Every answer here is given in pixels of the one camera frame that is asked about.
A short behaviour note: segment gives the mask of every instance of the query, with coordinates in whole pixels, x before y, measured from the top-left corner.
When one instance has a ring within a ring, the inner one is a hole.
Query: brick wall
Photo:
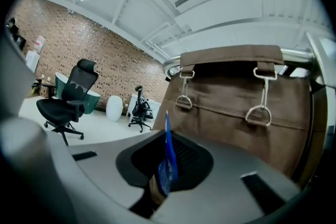
[[[128,103],[135,86],[144,87],[144,96],[161,102],[168,82],[162,65],[116,33],[90,19],[46,0],[17,0],[8,17],[17,19],[19,34],[33,50],[39,35],[46,38],[35,75],[44,74],[55,82],[55,72],[67,77],[77,61],[95,61],[99,79],[92,90],[101,95],[98,107],[105,108],[111,95]]]

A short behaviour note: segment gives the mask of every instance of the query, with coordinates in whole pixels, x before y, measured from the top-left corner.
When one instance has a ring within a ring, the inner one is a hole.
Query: white floor
[[[39,113],[36,107],[36,101],[43,99],[42,97],[32,97],[24,100],[19,116],[27,118],[37,122],[43,129],[51,131],[52,126],[45,128],[43,124],[46,119]],[[79,138],[79,135],[66,133],[66,137],[69,145],[85,145],[94,143],[103,143],[108,141],[115,141],[141,135],[140,126],[132,125],[128,127],[129,118],[121,116],[119,121],[109,121],[104,112],[94,110],[91,114],[84,114],[79,122],[72,122],[73,127],[84,133],[84,140]],[[149,126],[153,125],[153,122],[146,122]],[[149,132],[148,127],[143,127],[143,133]]]

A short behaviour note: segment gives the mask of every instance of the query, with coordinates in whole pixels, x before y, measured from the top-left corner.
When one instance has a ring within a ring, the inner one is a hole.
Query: office chair
[[[48,124],[50,124],[55,127],[53,132],[61,133],[67,146],[68,141],[65,137],[65,132],[79,134],[81,136],[80,139],[84,139],[84,134],[77,132],[70,121],[78,122],[85,111],[83,105],[84,97],[99,76],[94,71],[95,64],[95,62],[87,59],[78,61],[77,65],[72,68],[68,82],[63,89],[61,100],[53,99],[51,89],[56,86],[42,84],[42,86],[48,87],[48,98],[38,100],[36,105],[42,116],[47,119],[44,126],[48,127]]]
[[[141,131],[140,133],[142,133],[143,128],[142,126],[147,126],[149,127],[149,130],[151,131],[152,128],[150,126],[148,126],[147,124],[145,124],[144,120],[145,119],[153,119],[153,113],[151,111],[153,111],[151,109],[151,106],[149,105],[148,101],[142,96],[142,86],[136,86],[135,90],[138,92],[138,99],[135,103],[135,107],[132,110],[132,115],[133,115],[133,119],[132,119],[132,123],[129,123],[128,127],[131,127],[131,125],[134,124],[138,124],[140,125]]]

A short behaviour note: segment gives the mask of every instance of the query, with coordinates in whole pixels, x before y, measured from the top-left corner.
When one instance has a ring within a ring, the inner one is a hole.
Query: white ceiling
[[[319,0],[49,0],[110,28],[160,62],[185,51],[241,44],[309,46],[334,39]]]

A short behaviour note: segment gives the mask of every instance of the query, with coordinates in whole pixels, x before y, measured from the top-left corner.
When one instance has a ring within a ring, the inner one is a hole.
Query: white stool
[[[113,95],[106,105],[106,116],[110,121],[117,121],[122,113],[122,100],[119,96]]]

